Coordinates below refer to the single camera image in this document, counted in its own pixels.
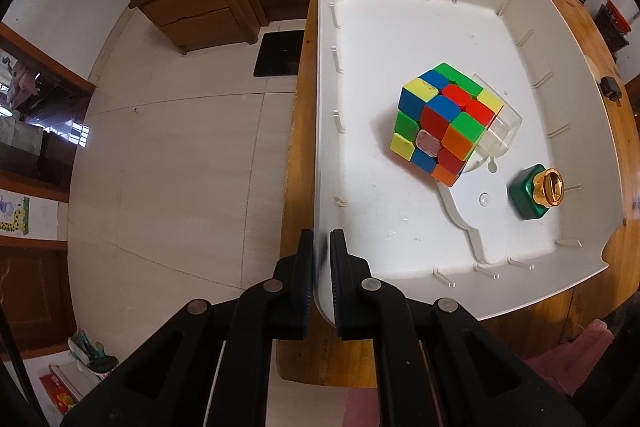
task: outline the white floor tile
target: white floor tile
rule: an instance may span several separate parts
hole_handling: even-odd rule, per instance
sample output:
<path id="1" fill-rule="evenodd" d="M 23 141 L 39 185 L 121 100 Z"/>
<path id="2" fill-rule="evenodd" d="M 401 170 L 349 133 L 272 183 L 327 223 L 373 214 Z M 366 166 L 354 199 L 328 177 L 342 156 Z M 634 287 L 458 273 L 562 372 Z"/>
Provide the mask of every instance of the white floor tile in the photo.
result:
<path id="1" fill-rule="evenodd" d="M 272 21 L 268 26 L 260 28 L 260 36 L 264 33 L 276 32 L 280 29 L 280 21 Z"/>
<path id="2" fill-rule="evenodd" d="M 228 44 L 180 55 L 158 55 L 147 102 L 223 94 L 264 93 L 266 79 L 254 77 L 260 42 Z"/>
<path id="3" fill-rule="evenodd" d="M 161 266 L 116 249 L 122 296 L 122 354 L 129 356 L 192 299 L 212 304 L 236 299 L 240 290 Z"/>
<path id="4" fill-rule="evenodd" d="M 346 388 L 283 380 L 278 375 L 275 358 L 274 353 L 269 374 L 266 427 L 341 427 Z"/>
<path id="5" fill-rule="evenodd" d="M 139 10 L 135 10 L 98 79 L 87 115 L 148 102 L 157 57 L 177 49 Z"/>
<path id="6" fill-rule="evenodd" d="M 268 76 L 266 92 L 296 92 L 297 76 Z"/>
<path id="7" fill-rule="evenodd" d="M 306 19 L 290 19 L 287 21 L 280 21 L 280 28 L 278 31 L 281 32 L 290 32 L 294 30 L 303 30 L 305 29 Z"/>
<path id="8" fill-rule="evenodd" d="M 78 147 L 69 195 L 69 221 L 115 242 L 118 198 L 135 113 L 122 109 L 88 116 L 86 147 Z"/>
<path id="9" fill-rule="evenodd" d="M 279 258 L 293 99 L 293 93 L 264 95 L 244 229 L 242 288 L 268 279 Z"/>
<path id="10" fill-rule="evenodd" d="M 239 287 L 261 94 L 138 108 L 117 245 Z"/>
<path id="11" fill-rule="evenodd" d="M 128 332 L 122 327 L 115 245 L 71 224 L 68 265 L 76 323 L 122 360 Z"/>

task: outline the rubik's cube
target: rubik's cube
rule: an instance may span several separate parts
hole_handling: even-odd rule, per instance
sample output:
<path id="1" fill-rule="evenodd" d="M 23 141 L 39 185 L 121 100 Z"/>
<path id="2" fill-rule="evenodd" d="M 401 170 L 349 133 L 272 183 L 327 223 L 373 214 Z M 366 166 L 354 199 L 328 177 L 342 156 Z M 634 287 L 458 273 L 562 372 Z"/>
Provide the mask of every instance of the rubik's cube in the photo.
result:
<path id="1" fill-rule="evenodd" d="M 402 88 L 391 150 L 451 187 L 502 106 L 442 63 Z"/>

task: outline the green jar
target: green jar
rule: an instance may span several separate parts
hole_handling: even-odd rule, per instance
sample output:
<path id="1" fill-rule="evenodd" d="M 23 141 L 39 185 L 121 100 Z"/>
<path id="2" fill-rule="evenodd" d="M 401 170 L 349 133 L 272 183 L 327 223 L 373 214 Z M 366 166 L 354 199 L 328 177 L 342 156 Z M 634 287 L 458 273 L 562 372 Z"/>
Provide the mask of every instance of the green jar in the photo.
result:
<path id="1" fill-rule="evenodd" d="M 564 198 L 560 172 L 533 165 L 516 176 L 509 186 L 509 197 L 522 219 L 540 219 Z"/>

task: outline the metal screw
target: metal screw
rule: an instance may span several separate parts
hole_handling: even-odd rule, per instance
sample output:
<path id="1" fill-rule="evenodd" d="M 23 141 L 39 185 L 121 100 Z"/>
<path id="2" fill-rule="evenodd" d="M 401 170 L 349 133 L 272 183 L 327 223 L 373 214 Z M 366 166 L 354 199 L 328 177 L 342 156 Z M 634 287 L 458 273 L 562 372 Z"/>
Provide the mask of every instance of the metal screw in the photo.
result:
<path id="1" fill-rule="evenodd" d="M 438 308 L 440 308 L 441 311 L 445 313 L 453 313 L 458 309 L 458 303 L 455 302 L 453 299 L 449 299 L 448 297 L 445 297 L 444 299 L 440 299 L 438 301 Z"/>
<path id="2" fill-rule="evenodd" d="M 377 292 L 380 288 L 382 288 L 382 282 L 380 282 L 378 279 L 374 279 L 373 277 L 363 279 L 360 284 L 364 289 L 370 292 Z"/>
<path id="3" fill-rule="evenodd" d="M 269 279 L 262 285 L 264 290 L 269 293 L 279 292 L 280 290 L 282 290 L 282 286 L 282 281 L 279 281 L 278 279 Z"/>
<path id="4" fill-rule="evenodd" d="M 187 311 L 190 312 L 191 315 L 202 315 L 205 311 L 207 311 L 207 301 L 203 301 L 202 299 L 195 299 L 191 301 L 187 306 Z"/>

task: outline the children's drawing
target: children's drawing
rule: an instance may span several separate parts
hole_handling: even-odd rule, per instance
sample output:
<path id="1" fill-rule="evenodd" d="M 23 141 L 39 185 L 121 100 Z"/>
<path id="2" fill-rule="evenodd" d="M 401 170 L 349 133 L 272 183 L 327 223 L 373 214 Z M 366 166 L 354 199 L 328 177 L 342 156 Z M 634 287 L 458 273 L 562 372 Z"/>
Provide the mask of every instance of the children's drawing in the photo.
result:
<path id="1" fill-rule="evenodd" d="M 29 233 L 29 198 L 0 195 L 0 230 L 19 235 Z"/>

